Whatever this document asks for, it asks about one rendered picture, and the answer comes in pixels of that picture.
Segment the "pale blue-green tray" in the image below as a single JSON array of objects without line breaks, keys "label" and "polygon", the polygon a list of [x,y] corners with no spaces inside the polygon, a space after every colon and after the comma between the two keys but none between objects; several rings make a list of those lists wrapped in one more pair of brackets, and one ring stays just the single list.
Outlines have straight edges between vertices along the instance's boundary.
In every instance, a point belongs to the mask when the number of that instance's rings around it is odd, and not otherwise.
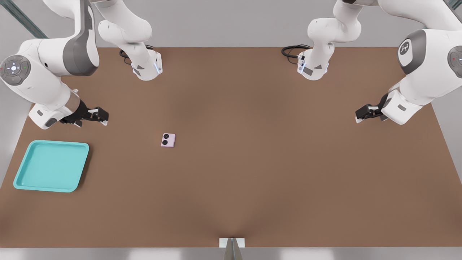
[{"label": "pale blue-green tray", "polygon": [[86,143],[34,140],[28,145],[13,186],[20,190],[73,192],[89,149]]}]

